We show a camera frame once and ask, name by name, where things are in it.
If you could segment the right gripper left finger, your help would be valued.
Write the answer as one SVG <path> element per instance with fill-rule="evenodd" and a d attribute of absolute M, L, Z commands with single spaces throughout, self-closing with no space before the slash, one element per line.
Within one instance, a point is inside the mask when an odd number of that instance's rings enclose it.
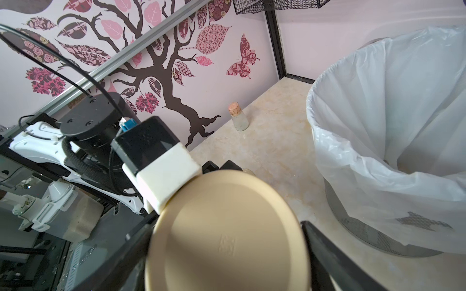
<path fill-rule="evenodd" d="M 144 291 L 144 272 L 149 243 L 158 214 L 149 214 L 126 235 L 126 242 L 76 291 Z"/>

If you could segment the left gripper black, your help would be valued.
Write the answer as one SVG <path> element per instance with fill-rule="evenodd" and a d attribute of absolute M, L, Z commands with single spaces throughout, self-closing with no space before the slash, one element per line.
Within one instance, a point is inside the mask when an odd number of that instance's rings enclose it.
<path fill-rule="evenodd" d="M 231 160 L 228 160 L 225 162 L 222 166 L 218 167 L 214 162 L 212 161 L 207 161 L 202 165 L 202 173 L 210 173 L 214 172 L 217 170 L 238 170 L 238 171 L 243 171 L 241 167 L 239 167 L 236 163 L 234 163 Z"/>

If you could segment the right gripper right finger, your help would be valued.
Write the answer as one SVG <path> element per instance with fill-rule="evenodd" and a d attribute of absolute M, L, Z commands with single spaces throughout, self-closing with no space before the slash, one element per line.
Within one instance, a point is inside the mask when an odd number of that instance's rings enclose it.
<path fill-rule="evenodd" d="M 311 263 L 313 291 L 384 291 L 309 221 L 301 222 Z"/>

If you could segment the glass jar tan lid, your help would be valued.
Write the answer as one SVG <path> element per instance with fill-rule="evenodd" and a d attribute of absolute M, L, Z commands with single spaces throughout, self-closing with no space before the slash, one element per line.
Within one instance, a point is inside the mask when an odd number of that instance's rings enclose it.
<path fill-rule="evenodd" d="M 190 181 L 161 212 L 144 283 L 148 291 L 307 291 L 307 243 L 269 184 L 219 170 Z"/>

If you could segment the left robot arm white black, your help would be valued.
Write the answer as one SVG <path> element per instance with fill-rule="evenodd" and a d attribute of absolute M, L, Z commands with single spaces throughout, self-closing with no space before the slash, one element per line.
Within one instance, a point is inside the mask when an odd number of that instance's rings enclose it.
<path fill-rule="evenodd" d="M 63 57 L 52 45 L 7 25 L 1 26 L 1 40 L 39 68 L 27 73 L 37 86 L 43 82 L 67 80 L 63 74 L 47 65 L 46 58 L 68 65 L 90 82 L 99 95 L 91 95 L 75 82 L 72 85 L 85 98 L 59 121 L 46 112 L 18 120 L 20 133 L 1 138 L 1 155 L 37 173 L 42 180 L 58 178 L 84 190 L 91 191 L 104 201 L 121 203 L 138 215 L 145 215 L 142 196 L 124 174 L 122 161 L 111 147 L 117 136 L 122 117 L 139 122 L 129 104 L 115 92 L 108 92 L 73 61 Z"/>

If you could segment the grey trash bin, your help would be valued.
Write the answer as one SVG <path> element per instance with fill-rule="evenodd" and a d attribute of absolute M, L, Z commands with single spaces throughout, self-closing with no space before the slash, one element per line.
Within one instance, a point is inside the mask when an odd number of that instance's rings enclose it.
<path fill-rule="evenodd" d="M 442 252 L 419 246 L 406 245 L 393 240 L 382 232 L 348 215 L 330 183 L 324 179 L 325 195 L 330 209 L 339 223 L 353 236 L 367 245 L 385 253 L 407 258 L 427 258 Z"/>

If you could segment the small jar pink lid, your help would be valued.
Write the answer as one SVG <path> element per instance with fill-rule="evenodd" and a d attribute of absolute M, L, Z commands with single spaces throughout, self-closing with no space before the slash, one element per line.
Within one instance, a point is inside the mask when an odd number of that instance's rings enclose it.
<path fill-rule="evenodd" d="M 250 123 L 238 102 L 230 103 L 228 111 L 237 131 L 242 132 L 249 127 Z"/>

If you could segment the white trash bag liner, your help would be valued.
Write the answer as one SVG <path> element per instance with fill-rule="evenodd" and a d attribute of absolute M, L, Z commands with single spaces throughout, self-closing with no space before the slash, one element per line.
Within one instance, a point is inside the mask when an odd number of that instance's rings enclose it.
<path fill-rule="evenodd" d="M 327 68 L 307 97 L 343 215 L 403 246 L 466 251 L 466 28 L 428 27 Z"/>

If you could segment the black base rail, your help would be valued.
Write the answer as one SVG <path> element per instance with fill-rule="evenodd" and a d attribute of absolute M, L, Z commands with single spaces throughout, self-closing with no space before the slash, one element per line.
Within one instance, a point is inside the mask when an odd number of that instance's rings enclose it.
<path fill-rule="evenodd" d="M 1 158 L 1 289 L 80 291 L 148 217 L 137 197 L 111 198 L 39 177 Z"/>

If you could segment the aluminium rail left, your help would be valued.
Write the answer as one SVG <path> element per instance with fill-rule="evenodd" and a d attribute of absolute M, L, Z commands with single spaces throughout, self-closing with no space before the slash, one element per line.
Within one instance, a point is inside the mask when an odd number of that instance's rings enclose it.
<path fill-rule="evenodd" d="M 146 47 L 117 58 L 186 1 L 2 1 L 1 125 L 11 128 L 44 106 L 60 116 L 103 90 L 120 93 L 139 119 L 173 111 L 169 127 L 209 136 L 203 117 L 182 98 L 198 66 L 212 65 L 228 27 L 231 1 L 210 1 Z"/>

